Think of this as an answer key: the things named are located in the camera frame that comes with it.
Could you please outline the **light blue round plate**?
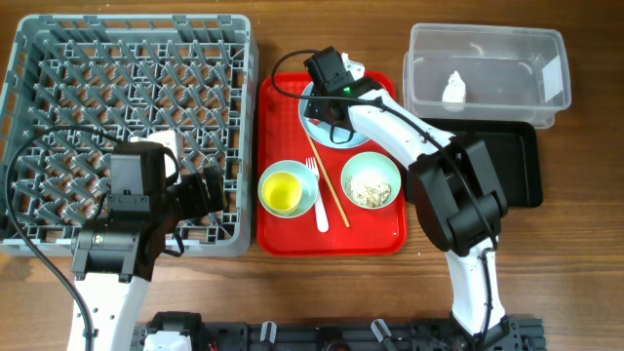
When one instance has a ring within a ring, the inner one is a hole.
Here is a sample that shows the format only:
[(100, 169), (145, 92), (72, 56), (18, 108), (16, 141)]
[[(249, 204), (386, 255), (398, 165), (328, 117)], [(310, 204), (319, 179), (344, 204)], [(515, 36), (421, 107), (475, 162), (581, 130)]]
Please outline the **light blue round plate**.
[(298, 117), (304, 131), (315, 141), (333, 149), (350, 149), (367, 143), (370, 139), (366, 136), (335, 128), (331, 138), (331, 126), (326, 122), (314, 122), (305, 116), (308, 110), (308, 100), (301, 99), (298, 103)]

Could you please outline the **wooden chopstick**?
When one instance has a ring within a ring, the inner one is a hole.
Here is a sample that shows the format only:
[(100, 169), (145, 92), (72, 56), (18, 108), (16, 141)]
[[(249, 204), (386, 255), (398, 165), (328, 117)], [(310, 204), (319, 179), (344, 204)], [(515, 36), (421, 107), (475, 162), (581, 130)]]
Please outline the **wooden chopstick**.
[(308, 139), (308, 142), (309, 142), (309, 144), (311, 146), (311, 149), (313, 151), (316, 163), (320, 167), (321, 174), (323, 175), (323, 178), (325, 179), (325, 181), (326, 181), (326, 183), (327, 183), (327, 185), (329, 187), (329, 190), (330, 190), (331, 195), (333, 197), (333, 200), (334, 200), (334, 202), (336, 204), (336, 207), (337, 207), (337, 209), (338, 209), (338, 211), (339, 211), (339, 213), (340, 213), (340, 215), (342, 217), (344, 225), (345, 225), (345, 227), (350, 228), (351, 227), (351, 223), (350, 223), (350, 221), (349, 221), (349, 219), (347, 217), (347, 214), (346, 214), (345, 210), (343, 209), (343, 206), (342, 206), (342, 204), (340, 202), (340, 199), (339, 199), (339, 197), (338, 197), (338, 195), (337, 195), (337, 193), (335, 191), (335, 188), (334, 188), (334, 186), (332, 184), (332, 180), (331, 180), (331, 178), (330, 178), (330, 176), (329, 176), (329, 174), (328, 174), (328, 172), (327, 172), (327, 170), (325, 168), (325, 165), (323, 163), (321, 155), (318, 152), (316, 144), (312, 140), (311, 136), (307, 136), (307, 139)]

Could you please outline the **yellow plastic cup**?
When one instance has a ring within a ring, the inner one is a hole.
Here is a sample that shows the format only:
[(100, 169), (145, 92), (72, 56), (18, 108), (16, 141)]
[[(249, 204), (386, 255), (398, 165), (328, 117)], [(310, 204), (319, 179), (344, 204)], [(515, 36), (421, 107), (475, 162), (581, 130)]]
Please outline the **yellow plastic cup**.
[(302, 198), (299, 179), (288, 172), (275, 172), (266, 177), (260, 195), (267, 208), (278, 215), (293, 213)]

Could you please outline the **light blue bowl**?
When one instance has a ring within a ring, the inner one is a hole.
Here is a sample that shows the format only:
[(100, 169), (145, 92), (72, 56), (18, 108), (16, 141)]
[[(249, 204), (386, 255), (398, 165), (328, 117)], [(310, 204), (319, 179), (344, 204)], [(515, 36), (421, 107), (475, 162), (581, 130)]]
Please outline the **light blue bowl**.
[[(264, 201), (261, 199), (260, 190), (261, 190), (262, 183), (264, 182), (264, 180), (266, 179), (268, 175), (270, 175), (271, 173), (275, 173), (275, 172), (291, 173), (299, 179), (302, 185), (302, 189), (303, 189), (302, 198), (296, 210), (291, 214), (279, 215), (279, 214), (273, 213), (267, 208)], [(314, 206), (318, 192), (319, 192), (319, 186), (317, 185), (317, 181), (316, 181), (314, 174), (305, 165), (294, 160), (283, 160), (283, 161), (279, 161), (269, 166), (262, 173), (258, 181), (258, 190), (257, 190), (258, 199), (262, 207), (265, 210), (267, 210), (270, 214), (276, 217), (280, 217), (280, 218), (294, 218), (294, 217), (301, 216), (305, 214), (306, 212), (308, 212)]]

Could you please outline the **mint green bowl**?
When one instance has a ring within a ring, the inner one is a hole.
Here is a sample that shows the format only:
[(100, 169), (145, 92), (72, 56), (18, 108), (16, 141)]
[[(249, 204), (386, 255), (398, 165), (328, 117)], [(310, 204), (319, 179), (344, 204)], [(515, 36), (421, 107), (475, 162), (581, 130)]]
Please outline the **mint green bowl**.
[(389, 206), (402, 188), (396, 164), (389, 157), (372, 151), (352, 156), (342, 168), (340, 183), (346, 197), (365, 210)]

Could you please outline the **rice food waste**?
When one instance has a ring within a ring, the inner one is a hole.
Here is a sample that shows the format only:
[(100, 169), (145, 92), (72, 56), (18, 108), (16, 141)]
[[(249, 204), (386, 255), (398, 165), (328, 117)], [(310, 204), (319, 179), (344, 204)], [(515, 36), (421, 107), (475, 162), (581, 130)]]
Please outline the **rice food waste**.
[(375, 171), (364, 171), (351, 175), (347, 180), (350, 199), (363, 208), (379, 208), (390, 197), (392, 188), (383, 176)]

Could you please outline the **white plastic fork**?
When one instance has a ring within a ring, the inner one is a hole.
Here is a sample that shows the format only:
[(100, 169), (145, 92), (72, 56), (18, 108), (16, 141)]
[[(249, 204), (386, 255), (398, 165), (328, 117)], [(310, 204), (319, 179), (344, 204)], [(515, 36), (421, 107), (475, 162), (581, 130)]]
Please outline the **white plastic fork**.
[[(320, 185), (320, 173), (319, 173), (319, 168), (318, 168), (316, 159), (314, 157), (307, 158), (306, 167), (314, 174), (316, 181), (317, 181), (317, 185)], [(328, 221), (328, 217), (327, 217), (327, 213), (326, 213), (326, 209), (325, 209), (325, 205), (323, 202), (321, 192), (318, 192), (318, 195), (314, 204), (314, 209), (315, 209), (317, 228), (320, 232), (326, 233), (329, 230), (329, 221)]]

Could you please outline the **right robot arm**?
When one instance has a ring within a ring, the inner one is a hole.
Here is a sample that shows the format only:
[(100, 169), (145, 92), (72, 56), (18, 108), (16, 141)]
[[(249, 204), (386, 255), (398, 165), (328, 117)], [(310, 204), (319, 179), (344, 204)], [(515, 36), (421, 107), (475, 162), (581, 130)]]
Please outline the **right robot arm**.
[(309, 117), (369, 138), (407, 169), (420, 227), (447, 258), (453, 319), (485, 337), (505, 316), (495, 252), (508, 212), (485, 143), (411, 114), (333, 47), (313, 51), (304, 66), (314, 84)]

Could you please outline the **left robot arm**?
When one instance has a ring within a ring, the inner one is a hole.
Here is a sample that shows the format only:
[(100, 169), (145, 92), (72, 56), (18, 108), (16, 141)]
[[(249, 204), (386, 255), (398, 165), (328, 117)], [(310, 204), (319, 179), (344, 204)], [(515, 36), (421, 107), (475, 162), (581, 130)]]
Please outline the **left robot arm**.
[(127, 350), (152, 280), (155, 261), (167, 254), (166, 237), (182, 220), (224, 209), (222, 174), (167, 175), (175, 155), (151, 141), (122, 142), (111, 154), (106, 216), (87, 220), (72, 240), (74, 305), (71, 350)]

